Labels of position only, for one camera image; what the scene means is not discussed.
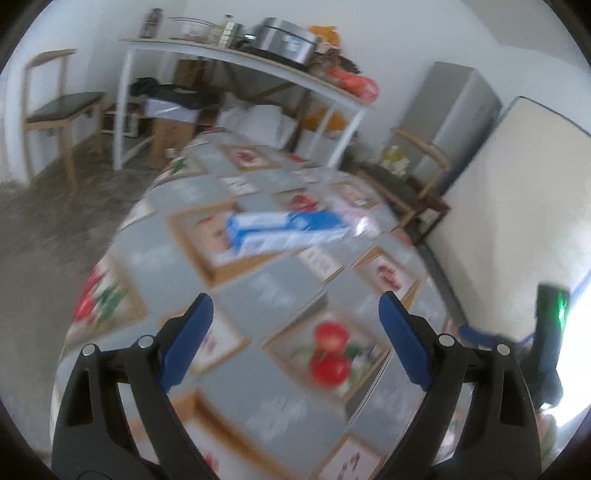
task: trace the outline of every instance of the wooden stool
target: wooden stool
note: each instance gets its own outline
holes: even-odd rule
[[[67,62],[68,57],[76,53],[75,49],[46,51],[37,55],[25,66],[25,75],[22,86],[22,141],[25,154],[25,166],[29,181],[35,186],[35,174],[33,162],[31,160],[31,150],[29,148],[27,133],[32,130],[41,130],[44,128],[59,129],[60,156],[66,169],[66,179],[68,188],[72,193],[78,190],[76,183],[76,173],[74,170],[74,154],[72,145],[72,122],[84,113],[92,113],[96,108],[98,121],[95,138],[95,148],[97,153],[103,157],[103,145],[101,139],[102,130],[102,102],[105,96],[104,92],[85,92],[66,95],[67,82]],[[58,98],[42,106],[40,109],[29,114],[29,91],[30,91],[30,73],[35,67],[61,58],[61,70],[58,86]]]

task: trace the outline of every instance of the bottle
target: bottle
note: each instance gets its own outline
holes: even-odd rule
[[[222,27],[222,33],[220,35],[220,40],[217,43],[218,47],[223,47],[223,48],[228,48],[229,47],[229,43],[230,43],[230,37],[232,35],[232,32],[234,30],[234,25],[236,25],[236,22],[233,20],[234,17],[233,15],[224,15],[224,22],[223,22],[223,27]]]
[[[140,38],[156,38],[160,22],[162,21],[162,9],[154,8],[146,17]]]

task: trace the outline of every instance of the printed tablecloth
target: printed tablecloth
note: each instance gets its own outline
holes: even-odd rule
[[[232,252],[231,213],[322,210],[329,193],[365,209],[383,233],[251,258]],[[53,420],[83,345],[127,347],[206,292],[212,327],[169,398],[219,477],[371,479],[423,398],[379,322],[379,297],[393,290],[438,333],[448,320],[396,227],[356,177],[223,129],[199,135],[134,206],[85,285],[57,370]],[[120,390],[139,451],[157,461],[131,391]],[[453,448],[461,405],[440,456]]]

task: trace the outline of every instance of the orange bag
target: orange bag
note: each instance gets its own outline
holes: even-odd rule
[[[321,27],[320,25],[312,25],[308,31],[314,35],[318,35],[322,41],[328,43],[333,48],[340,47],[340,35],[336,31],[336,27]]]
[[[374,103],[380,94],[378,84],[371,78],[346,72],[340,68],[326,70],[326,73],[343,82],[343,90],[355,95],[366,103]]]
[[[315,132],[318,129],[318,126],[320,125],[320,122],[326,115],[327,111],[328,109],[325,106],[322,107],[317,112],[308,115],[306,118],[304,118],[302,120],[302,125],[304,125],[305,129]],[[347,126],[347,123],[347,119],[341,113],[335,112],[330,117],[329,123],[326,125],[326,131],[343,131]]]

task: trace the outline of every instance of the green light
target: green light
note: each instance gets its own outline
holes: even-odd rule
[[[566,307],[567,302],[564,298],[564,295],[559,294],[557,299],[557,307],[558,307],[558,323],[560,324],[560,330],[564,333],[564,329],[566,328]]]

